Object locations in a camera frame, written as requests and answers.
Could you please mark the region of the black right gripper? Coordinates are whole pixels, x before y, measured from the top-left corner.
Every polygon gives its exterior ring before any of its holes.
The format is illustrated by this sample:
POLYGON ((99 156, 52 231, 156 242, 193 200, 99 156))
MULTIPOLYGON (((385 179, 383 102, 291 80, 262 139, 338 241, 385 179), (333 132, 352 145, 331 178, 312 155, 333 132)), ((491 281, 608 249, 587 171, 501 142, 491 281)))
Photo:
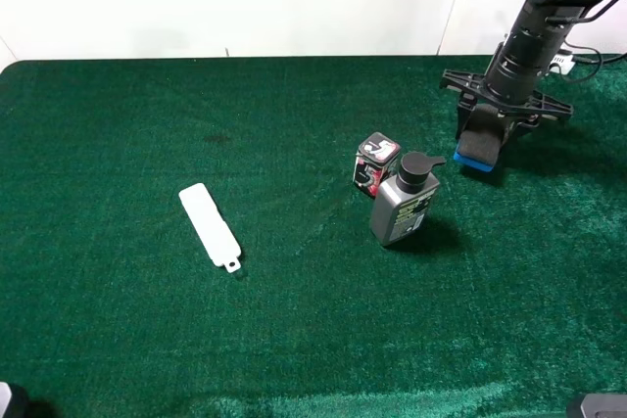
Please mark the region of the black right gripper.
POLYGON ((458 126, 456 139, 465 130, 468 119, 474 108, 479 104, 495 107, 497 112, 497 138, 499 149, 497 159, 509 143, 537 127, 541 119, 569 120, 573 115, 573 107, 561 102, 539 90, 521 104, 510 104, 496 97, 483 85, 485 76, 458 70, 444 70, 440 87, 455 90, 458 96, 458 126))

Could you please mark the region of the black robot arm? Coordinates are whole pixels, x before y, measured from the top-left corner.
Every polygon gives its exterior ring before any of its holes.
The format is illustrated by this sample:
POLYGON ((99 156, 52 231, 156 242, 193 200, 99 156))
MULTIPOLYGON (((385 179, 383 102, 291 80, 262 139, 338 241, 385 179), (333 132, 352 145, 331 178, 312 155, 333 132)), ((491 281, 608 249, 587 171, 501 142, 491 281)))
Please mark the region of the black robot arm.
POLYGON ((541 79, 572 27, 590 23, 603 0, 525 0, 484 73, 445 70, 440 85, 459 93, 454 158, 489 172, 503 147, 542 120, 568 120, 571 106, 542 93, 541 79))

